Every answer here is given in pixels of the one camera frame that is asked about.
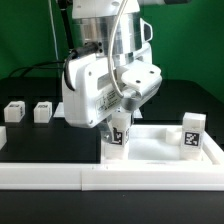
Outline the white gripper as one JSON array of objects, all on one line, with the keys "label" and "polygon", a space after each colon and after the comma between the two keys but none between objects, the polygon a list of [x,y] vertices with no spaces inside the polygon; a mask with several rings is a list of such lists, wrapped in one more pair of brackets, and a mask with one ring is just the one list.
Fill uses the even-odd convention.
[{"label": "white gripper", "polygon": [[102,122],[101,139],[114,141],[112,120],[106,119],[121,107],[133,112],[158,91],[161,70],[152,64],[149,43],[134,53],[134,61],[115,67],[118,85],[124,94],[115,92],[109,72],[108,59],[98,58],[96,43],[73,49],[66,59],[62,78],[62,95],[66,121],[75,127],[92,128]]}]

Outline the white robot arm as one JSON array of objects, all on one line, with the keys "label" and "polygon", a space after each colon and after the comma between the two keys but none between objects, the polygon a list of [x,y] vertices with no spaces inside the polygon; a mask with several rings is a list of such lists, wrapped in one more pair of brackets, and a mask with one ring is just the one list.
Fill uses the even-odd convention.
[{"label": "white robot arm", "polygon": [[141,107],[158,91],[161,70],[152,63],[152,26],[143,5],[186,4],[190,0],[73,0],[72,20],[80,42],[64,62],[62,97],[66,121],[98,127],[115,141],[113,113]]}]

